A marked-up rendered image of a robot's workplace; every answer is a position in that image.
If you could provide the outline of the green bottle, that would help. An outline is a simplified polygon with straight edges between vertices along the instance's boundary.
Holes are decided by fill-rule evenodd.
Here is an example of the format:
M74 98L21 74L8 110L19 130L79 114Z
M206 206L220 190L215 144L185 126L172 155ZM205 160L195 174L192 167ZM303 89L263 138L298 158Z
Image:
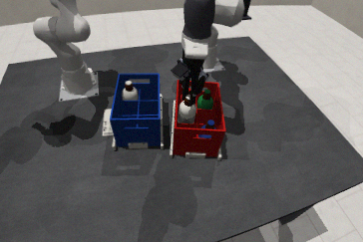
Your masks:
M212 110L213 99L210 95L210 90L204 90L203 95L201 95L197 100L196 105L198 109Z

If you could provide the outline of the red plastic crate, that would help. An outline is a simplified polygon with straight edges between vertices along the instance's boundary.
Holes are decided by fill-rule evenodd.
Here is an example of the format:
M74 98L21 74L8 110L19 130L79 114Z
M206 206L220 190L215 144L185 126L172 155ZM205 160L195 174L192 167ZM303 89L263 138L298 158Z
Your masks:
M204 152L205 156L217 156L219 152L225 135L219 83L205 82L203 87L211 92L212 110L198 109L196 106L194 123L178 123L178 103L182 94L182 84L178 80L173 154L185 155L186 152ZM209 120L214 121L216 129L201 128ZM198 137L199 134L211 135L211 138L200 138Z

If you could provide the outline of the blue plastic crate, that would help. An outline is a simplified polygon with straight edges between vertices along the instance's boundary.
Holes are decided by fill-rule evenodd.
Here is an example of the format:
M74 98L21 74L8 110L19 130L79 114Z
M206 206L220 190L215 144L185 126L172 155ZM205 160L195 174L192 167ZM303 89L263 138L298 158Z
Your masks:
M149 83L132 83L139 100L123 101L126 81L139 79L150 79ZM110 123L116 146L129 142L161 146L160 74L118 74Z

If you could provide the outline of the white paper pick list strip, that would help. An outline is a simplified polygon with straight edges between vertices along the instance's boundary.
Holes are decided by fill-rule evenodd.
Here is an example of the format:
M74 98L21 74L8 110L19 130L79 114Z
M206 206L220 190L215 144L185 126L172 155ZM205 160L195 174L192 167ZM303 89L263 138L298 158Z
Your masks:
M103 136L113 135L112 127L110 124L111 110L112 109L108 109L104 111Z

